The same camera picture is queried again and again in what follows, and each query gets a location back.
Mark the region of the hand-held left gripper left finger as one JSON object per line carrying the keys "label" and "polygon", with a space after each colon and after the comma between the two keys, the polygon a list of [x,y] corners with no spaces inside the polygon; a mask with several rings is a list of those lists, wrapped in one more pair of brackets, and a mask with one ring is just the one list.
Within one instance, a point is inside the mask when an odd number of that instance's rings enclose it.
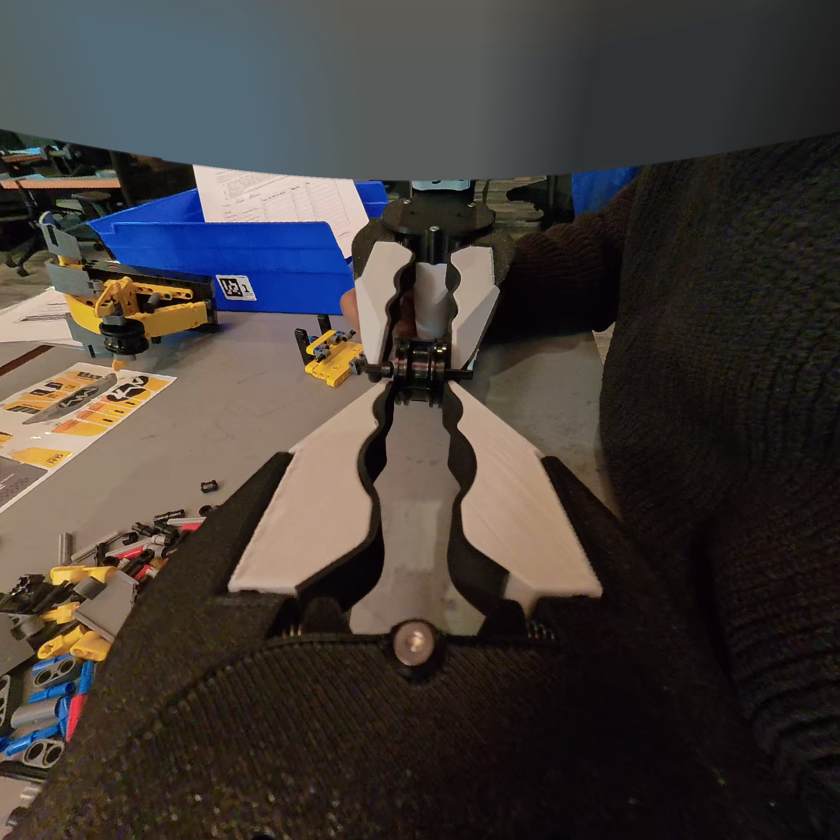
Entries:
{"label": "hand-held left gripper left finger", "polygon": [[364,597],[384,568],[374,482],[393,420],[392,385],[372,385],[295,444],[232,573],[231,593]]}

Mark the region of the printed paper form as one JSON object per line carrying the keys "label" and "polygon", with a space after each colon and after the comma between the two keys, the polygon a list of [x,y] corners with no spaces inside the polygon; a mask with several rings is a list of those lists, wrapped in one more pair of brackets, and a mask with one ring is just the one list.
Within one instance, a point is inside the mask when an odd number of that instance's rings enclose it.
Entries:
{"label": "printed paper form", "polygon": [[354,237],[369,221],[350,179],[192,169],[209,223],[325,223],[349,257]]}

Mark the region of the small yellow toy assembly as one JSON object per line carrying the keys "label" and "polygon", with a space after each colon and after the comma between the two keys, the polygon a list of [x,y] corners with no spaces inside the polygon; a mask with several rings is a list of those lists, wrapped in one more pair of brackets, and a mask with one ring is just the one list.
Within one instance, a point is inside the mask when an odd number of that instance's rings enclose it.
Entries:
{"label": "small yellow toy assembly", "polygon": [[351,375],[360,375],[365,359],[362,343],[355,331],[344,332],[332,327],[329,315],[317,315],[320,335],[310,335],[305,329],[295,329],[295,340],[305,372],[337,387]]}

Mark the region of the person's black sweater torso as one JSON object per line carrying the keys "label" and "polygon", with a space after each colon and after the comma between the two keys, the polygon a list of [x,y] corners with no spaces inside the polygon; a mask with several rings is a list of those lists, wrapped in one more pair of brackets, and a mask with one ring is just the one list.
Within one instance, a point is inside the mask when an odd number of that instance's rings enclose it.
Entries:
{"label": "person's black sweater torso", "polygon": [[838,133],[651,164],[620,258],[602,446],[759,750],[838,838]]}

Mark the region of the yellow toy vehicle assembly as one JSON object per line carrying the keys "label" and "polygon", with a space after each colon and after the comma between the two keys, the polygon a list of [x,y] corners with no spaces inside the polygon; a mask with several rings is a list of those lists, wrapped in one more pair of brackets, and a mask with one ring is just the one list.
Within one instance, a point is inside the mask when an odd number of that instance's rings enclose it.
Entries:
{"label": "yellow toy vehicle assembly", "polygon": [[47,273],[65,299],[71,338],[91,357],[109,358],[114,371],[164,337],[217,331],[211,277],[87,259],[49,212],[38,227],[52,255]]}

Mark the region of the yellow grey sticker sheet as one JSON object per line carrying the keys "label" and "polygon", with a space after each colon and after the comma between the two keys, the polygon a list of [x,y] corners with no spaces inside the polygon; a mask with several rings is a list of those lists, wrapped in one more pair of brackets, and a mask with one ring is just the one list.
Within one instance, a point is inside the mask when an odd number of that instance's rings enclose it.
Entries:
{"label": "yellow grey sticker sheet", "polygon": [[176,378],[77,363],[1,401],[1,511],[43,484]]}

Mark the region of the blue cloth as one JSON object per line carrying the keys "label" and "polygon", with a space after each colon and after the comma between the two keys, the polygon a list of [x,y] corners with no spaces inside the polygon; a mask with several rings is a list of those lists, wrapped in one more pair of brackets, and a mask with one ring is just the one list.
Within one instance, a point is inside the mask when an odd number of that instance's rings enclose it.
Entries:
{"label": "blue cloth", "polygon": [[640,166],[576,172],[571,175],[574,215],[596,213],[637,177]]}

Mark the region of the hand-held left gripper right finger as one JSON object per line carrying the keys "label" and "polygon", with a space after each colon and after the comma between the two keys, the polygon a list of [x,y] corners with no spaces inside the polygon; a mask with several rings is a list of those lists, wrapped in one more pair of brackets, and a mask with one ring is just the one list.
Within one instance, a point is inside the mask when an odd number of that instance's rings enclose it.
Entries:
{"label": "hand-held left gripper right finger", "polygon": [[602,596],[543,453],[460,384],[443,419],[458,482],[448,570],[468,601]]}

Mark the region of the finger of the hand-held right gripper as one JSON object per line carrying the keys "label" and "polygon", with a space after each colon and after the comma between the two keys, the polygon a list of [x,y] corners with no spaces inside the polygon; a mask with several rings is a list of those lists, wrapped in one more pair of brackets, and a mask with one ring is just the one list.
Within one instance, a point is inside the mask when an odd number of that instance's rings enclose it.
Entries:
{"label": "finger of the hand-held right gripper", "polygon": [[473,363],[500,295],[496,258],[490,246],[468,246],[448,258],[445,338],[448,370]]}
{"label": "finger of the hand-held right gripper", "polygon": [[393,374],[395,328],[401,318],[403,273],[412,268],[413,253],[396,242],[373,244],[364,266],[356,262],[356,305],[365,373],[372,383]]}

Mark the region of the blue plastic bin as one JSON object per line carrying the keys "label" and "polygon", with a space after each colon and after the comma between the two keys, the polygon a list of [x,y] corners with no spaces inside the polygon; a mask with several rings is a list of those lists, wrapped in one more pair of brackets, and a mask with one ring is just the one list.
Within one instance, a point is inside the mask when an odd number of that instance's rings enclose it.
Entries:
{"label": "blue plastic bin", "polygon": [[210,277],[220,311],[337,316],[353,285],[326,223],[207,223],[196,189],[89,225],[124,265]]}

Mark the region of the white printed paper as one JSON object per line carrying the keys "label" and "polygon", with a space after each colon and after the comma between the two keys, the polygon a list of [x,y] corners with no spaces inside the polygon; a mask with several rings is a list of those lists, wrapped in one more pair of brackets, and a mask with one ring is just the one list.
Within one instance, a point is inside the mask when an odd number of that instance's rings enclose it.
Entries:
{"label": "white printed paper", "polygon": [[78,349],[70,334],[65,295],[50,287],[40,294],[1,310],[1,342],[47,344]]}

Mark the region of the pile of toy building parts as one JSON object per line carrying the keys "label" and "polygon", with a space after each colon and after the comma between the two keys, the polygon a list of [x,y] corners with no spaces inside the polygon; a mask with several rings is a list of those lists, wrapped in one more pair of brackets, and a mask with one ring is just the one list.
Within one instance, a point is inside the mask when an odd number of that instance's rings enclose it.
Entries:
{"label": "pile of toy building parts", "polygon": [[2,800],[3,826],[31,804],[64,754],[112,647],[110,631],[80,613],[110,603],[126,616],[139,589],[215,508],[116,532],[79,560],[24,574],[2,591],[2,784],[17,771],[17,783],[26,784],[16,799]]}

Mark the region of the black office chair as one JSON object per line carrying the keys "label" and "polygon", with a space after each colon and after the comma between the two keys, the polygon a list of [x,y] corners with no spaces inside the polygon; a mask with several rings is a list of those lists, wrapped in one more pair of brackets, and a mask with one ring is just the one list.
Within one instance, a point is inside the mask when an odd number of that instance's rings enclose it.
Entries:
{"label": "black office chair", "polygon": [[506,198],[510,202],[529,203],[536,211],[540,211],[542,215],[539,224],[542,231],[563,220],[559,175],[547,175],[541,181],[515,186],[507,190]]}

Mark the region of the person's right forearm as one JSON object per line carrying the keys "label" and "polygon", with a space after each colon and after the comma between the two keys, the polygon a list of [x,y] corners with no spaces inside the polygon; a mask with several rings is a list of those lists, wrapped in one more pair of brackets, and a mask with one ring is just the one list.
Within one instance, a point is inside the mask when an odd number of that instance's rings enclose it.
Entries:
{"label": "person's right forearm", "polygon": [[520,238],[486,338],[601,332],[611,326],[636,191],[633,180],[601,210]]}

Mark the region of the black toy wheel rim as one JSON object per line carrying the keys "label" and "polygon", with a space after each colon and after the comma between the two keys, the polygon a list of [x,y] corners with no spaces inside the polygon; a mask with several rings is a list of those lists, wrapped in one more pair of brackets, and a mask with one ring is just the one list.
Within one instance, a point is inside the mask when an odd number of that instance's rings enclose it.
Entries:
{"label": "black toy wheel rim", "polygon": [[362,357],[359,372],[373,383],[390,385],[396,405],[420,402],[441,406],[448,382],[467,382],[474,374],[468,366],[454,367],[452,353],[449,338],[398,339],[391,360],[371,364]]}

